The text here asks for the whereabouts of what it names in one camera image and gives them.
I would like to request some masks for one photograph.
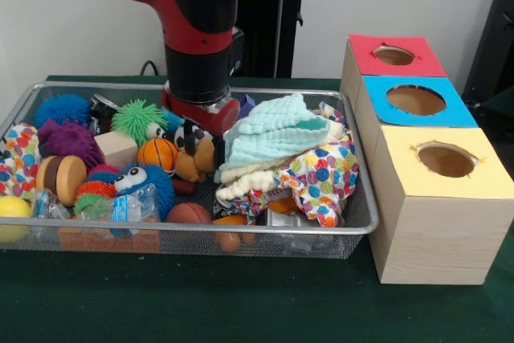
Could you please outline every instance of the colored paper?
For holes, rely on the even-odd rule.
[[[363,78],[375,113],[385,123],[402,126],[477,127],[473,116],[448,78],[398,76],[364,76]],[[422,87],[439,94],[446,108],[429,116],[414,115],[400,110],[388,101],[387,93],[394,88],[406,85]]]
[[[481,129],[383,126],[382,132],[405,195],[514,199],[514,182]],[[461,178],[444,177],[428,169],[418,157],[418,147],[434,141],[468,152],[476,159],[474,169]]]
[[[363,76],[447,76],[423,37],[385,38],[350,35],[349,40]],[[380,47],[399,47],[414,54],[414,59],[412,63],[402,66],[387,64],[375,54]]]

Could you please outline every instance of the red box top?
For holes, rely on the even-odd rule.
[[[351,34],[350,43],[363,76],[447,76],[423,37]]]

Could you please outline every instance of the yellow box top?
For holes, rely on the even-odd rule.
[[[407,196],[514,199],[514,182],[482,129],[382,131]]]

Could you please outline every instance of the mint green towel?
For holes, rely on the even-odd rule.
[[[268,100],[227,132],[219,170],[295,156],[319,145],[328,131],[328,120],[309,112],[301,94]]]

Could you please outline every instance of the orange toy basketball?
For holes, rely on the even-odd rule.
[[[166,172],[175,169],[178,150],[174,144],[162,138],[153,138],[145,142],[137,152],[137,162],[141,166],[154,164]]]

